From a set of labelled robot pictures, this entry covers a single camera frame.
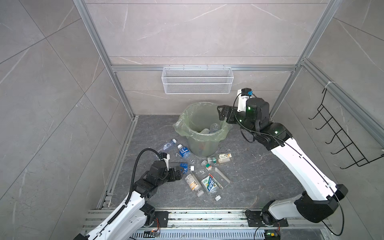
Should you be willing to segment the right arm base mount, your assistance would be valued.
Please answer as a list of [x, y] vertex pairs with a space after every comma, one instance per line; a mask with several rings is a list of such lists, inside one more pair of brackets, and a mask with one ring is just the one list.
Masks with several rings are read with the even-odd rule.
[[288, 227], [287, 219], [277, 220], [268, 212], [246, 210], [249, 227]]

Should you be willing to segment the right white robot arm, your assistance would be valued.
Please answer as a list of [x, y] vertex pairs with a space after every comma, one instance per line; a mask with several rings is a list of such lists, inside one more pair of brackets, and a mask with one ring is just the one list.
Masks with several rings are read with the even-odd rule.
[[217, 107], [219, 119], [252, 134], [253, 140], [278, 157], [304, 188], [296, 197], [269, 201], [261, 212], [263, 223], [272, 226], [282, 219], [297, 217], [319, 223], [340, 209], [340, 201], [348, 193], [346, 186], [330, 180], [301, 150], [287, 128], [271, 121], [269, 103], [244, 94], [236, 99], [237, 107]]

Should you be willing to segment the clear rectangular plastic tray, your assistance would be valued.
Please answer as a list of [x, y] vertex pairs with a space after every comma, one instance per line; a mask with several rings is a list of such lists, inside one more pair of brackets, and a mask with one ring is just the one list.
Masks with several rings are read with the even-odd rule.
[[231, 180], [217, 167], [213, 168], [212, 175], [221, 189], [226, 188], [231, 183]]

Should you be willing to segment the white round bottle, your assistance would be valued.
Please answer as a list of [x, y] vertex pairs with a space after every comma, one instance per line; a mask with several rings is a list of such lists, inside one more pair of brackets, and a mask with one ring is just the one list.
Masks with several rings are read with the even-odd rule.
[[203, 129], [200, 134], [202, 135], [208, 135], [210, 133], [210, 130], [209, 129]]

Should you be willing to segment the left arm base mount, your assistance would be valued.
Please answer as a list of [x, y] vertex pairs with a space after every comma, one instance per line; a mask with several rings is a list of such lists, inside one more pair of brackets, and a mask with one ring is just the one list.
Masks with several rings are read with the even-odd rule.
[[152, 214], [146, 215], [147, 219], [144, 224], [144, 227], [148, 228], [166, 228], [168, 226], [169, 221], [169, 214], [168, 211], [156, 211]]

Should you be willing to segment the green white label bottle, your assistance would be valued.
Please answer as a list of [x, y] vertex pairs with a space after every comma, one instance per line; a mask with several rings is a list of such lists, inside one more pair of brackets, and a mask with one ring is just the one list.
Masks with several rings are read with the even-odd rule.
[[217, 202], [215, 197], [220, 195], [221, 188], [218, 186], [214, 177], [209, 173], [203, 173], [201, 175], [201, 185], [208, 196], [213, 199], [214, 202]]

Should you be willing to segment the white bottle orange label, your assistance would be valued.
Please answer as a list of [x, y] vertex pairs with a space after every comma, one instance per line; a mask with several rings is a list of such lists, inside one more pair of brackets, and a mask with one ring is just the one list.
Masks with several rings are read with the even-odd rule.
[[204, 194], [203, 188], [194, 174], [187, 174], [185, 180], [191, 191], [194, 192], [198, 197], [201, 197]]

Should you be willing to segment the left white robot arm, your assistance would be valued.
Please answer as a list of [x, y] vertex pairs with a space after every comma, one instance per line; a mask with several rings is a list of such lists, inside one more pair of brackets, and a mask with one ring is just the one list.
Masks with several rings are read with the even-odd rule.
[[137, 180], [121, 204], [95, 229], [76, 240], [127, 240], [138, 229], [155, 221], [155, 207], [147, 203], [158, 187], [183, 178], [185, 169], [169, 167], [167, 160], [155, 161], [146, 175]]

